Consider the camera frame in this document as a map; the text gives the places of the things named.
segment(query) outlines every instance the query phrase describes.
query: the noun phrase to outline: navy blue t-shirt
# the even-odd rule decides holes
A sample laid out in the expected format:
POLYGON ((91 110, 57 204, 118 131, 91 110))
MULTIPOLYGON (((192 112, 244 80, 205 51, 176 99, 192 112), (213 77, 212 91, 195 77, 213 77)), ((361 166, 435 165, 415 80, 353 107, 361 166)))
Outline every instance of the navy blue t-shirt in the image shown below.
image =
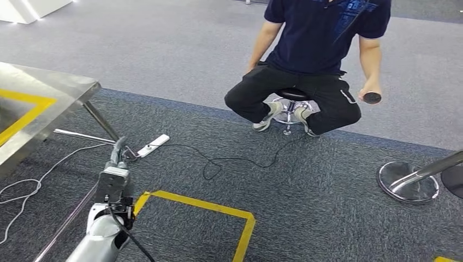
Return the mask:
POLYGON ((285 23, 267 62, 298 74, 342 74, 356 34, 380 38, 390 19, 391 0, 270 0, 265 19, 285 23))

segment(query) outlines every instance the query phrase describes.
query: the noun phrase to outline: black pants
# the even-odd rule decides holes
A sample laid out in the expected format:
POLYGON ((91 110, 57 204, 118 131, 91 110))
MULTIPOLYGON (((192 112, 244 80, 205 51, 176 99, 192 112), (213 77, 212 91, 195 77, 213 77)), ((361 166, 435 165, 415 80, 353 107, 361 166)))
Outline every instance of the black pants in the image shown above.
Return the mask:
POLYGON ((226 105, 245 119, 259 123, 270 108, 264 100, 277 90, 295 87, 310 96, 320 108, 307 123, 317 135, 354 124, 361 113, 349 93, 349 84, 335 75, 307 76, 278 70, 260 62, 225 96, 226 105))

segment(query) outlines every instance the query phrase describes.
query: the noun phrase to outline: electrical cord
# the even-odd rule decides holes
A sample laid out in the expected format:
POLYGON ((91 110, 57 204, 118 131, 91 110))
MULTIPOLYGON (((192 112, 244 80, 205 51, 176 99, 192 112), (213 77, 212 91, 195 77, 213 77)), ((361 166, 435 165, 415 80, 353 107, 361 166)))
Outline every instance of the electrical cord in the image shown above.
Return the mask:
POLYGON ((202 175, 203 175, 203 178, 204 178, 205 180, 210 181, 210 180, 214 179, 214 178, 222 171, 222 166, 221 166, 220 164, 217 164, 217 163, 214 162, 214 161, 216 161, 216 160, 242 160, 242 161, 250 162, 250 163, 252 163, 252 164, 254 164, 254 165, 256 165, 256 166, 258 166, 258 167, 260 167, 260 168, 263 168, 263 169, 269 168, 269 167, 273 166, 273 165, 276 163, 277 158, 278 158, 278 155, 280 154, 280 152, 281 152, 286 146, 288 146, 289 144, 292 144, 292 143, 294 143, 294 142, 297 142, 297 141, 301 140, 302 138, 306 138, 306 137, 307 137, 307 136, 303 135, 303 136, 301 136, 301 137, 298 138, 298 139, 291 140, 291 141, 287 142, 286 144, 284 144, 282 147, 280 147, 280 148, 276 151, 276 153, 275 153, 275 155, 274 155, 274 157, 273 157, 272 162, 271 162, 270 164, 268 164, 268 165, 261 165, 261 164, 255 162, 255 161, 253 161, 253 160, 250 160, 250 159, 247 159, 247 158, 241 158, 241 157, 226 157, 226 158, 211 158, 211 159, 210 159, 210 158, 207 157, 204 153, 202 153, 199 149, 197 149, 197 148, 195 148, 195 147, 193 147, 193 146, 188 146, 188 145, 183 145, 183 144, 170 144, 170 145, 151 145, 151 144, 150 144, 149 146, 157 146, 157 147, 181 146, 181 147, 186 147, 186 148, 193 149, 193 150, 196 151, 200 156, 202 156, 204 159, 207 160, 207 163, 206 163, 206 164, 204 165, 204 167, 203 167, 202 175), (213 164, 213 165, 217 166, 217 167, 219 168, 219 170, 218 170, 217 172, 215 172, 212 176, 207 177, 207 176, 206 176, 206 169, 207 169, 207 167, 209 166, 209 164, 213 164))
POLYGON ((109 212, 111 213, 112 218, 116 222, 119 229, 121 229, 124 233, 127 234, 128 237, 134 242, 134 244, 143 252, 143 254, 150 260, 150 262, 156 262, 155 259, 148 253, 148 251, 138 242, 138 240, 121 224, 121 222, 117 219, 114 211, 111 208, 111 205, 108 207, 109 212))
POLYGON ((16 184, 23 183, 23 182, 27 182, 27 181, 33 181, 33 182, 36 182, 36 183, 37 183, 37 186, 35 187, 35 190, 34 190, 32 193, 30 193, 30 194, 23 195, 23 196, 20 196, 20 197, 17 197, 17 198, 13 198, 13 199, 9 199, 9 200, 6 200, 6 201, 0 201, 0 205, 1 205, 1 204, 6 204, 6 203, 9 203, 9 202, 12 202, 12 201, 14 201, 14 200, 18 200, 18 199, 24 198, 24 201, 22 202, 22 206, 21 206, 21 211, 19 211, 19 213, 18 213, 18 214, 11 220, 11 222, 8 224, 8 226, 7 226, 6 230, 5 230, 5 237, 4 237, 4 239, 0 242, 0 245, 3 244, 3 243, 5 243, 5 242, 7 241, 7 239, 8 239, 8 231, 10 230, 11 225, 13 225, 13 223, 16 221, 16 219, 24 212, 24 208, 25 208, 25 206, 26 206, 27 200, 28 200, 31 196, 33 196, 33 195, 37 194, 37 192, 39 192, 40 188, 42 187, 42 181, 43 181, 43 179, 45 179, 46 176, 47 176, 49 173, 51 173, 59 164, 61 164, 63 161, 65 161, 66 159, 68 159, 68 158, 71 157, 72 155, 76 154, 77 152, 82 151, 82 150, 88 150, 88 149, 100 147, 100 146, 105 146, 105 145, 106 145, 106 144, 100 144, 100 145, 96 145, 96 146, 89 146, 89 147, 83 147, 83 148, 77 149, 76 151, 74 151, 74 152, 72 152, 71 154, 65 156, 65 157, 62 158, 58 163, 56 163, 55 165, 53 165, 53 166, 50 168, 50 170, 48 170, 39 180, 37 180, 37 179, 24 179, 24 180, 21 180, 21 181, 17 181, 17 182, 15 182, 15 183, 13 183, 13 184, 10 184, 9 186, 6 186, 6 187, 3 188, 2 190, 0 190, 0 195, 2 195, 2 193, 3 193, 6 189, 8 189, 8 188, 10 188, 10 187, 12 187, 12 186, 14 186, 14 185, 16 185, 16 184))

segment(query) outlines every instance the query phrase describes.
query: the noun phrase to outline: robotic arm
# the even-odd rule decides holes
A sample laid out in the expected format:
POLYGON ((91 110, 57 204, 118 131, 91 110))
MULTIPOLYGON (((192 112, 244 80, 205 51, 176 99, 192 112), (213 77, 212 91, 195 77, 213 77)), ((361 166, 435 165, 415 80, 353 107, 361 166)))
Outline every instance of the robotic arm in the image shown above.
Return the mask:
POLYGON ((87 219, 86 236, 66 262, 114 262, 129 241, 135 216, 133 198, 126 197, 129 170, 121 153, 125 138, 118 141, 111 160, 100 173, 95 202, 87 219))

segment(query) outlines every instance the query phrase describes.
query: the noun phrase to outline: stool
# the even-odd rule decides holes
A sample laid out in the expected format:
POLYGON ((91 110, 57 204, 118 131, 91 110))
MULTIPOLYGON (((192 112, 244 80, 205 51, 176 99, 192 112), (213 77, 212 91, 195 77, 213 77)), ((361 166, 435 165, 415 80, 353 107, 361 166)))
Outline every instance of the stool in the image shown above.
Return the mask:
POLYGON ((289 103, 286 105, 283 103, 283 111, 274 117, 274 120, 286 124, 286 129, 283 131, 285 135, 291 135, 291 125, 300 123, 294 116, 296 108, 307 108, 313 111, 312 105, 309 103, 311 98, 307 96, 303 91, 296 88, 285 88, 275 92, 279 98, 273 100, 273 102, 281 102, 282 100, 288 100, 289 103))

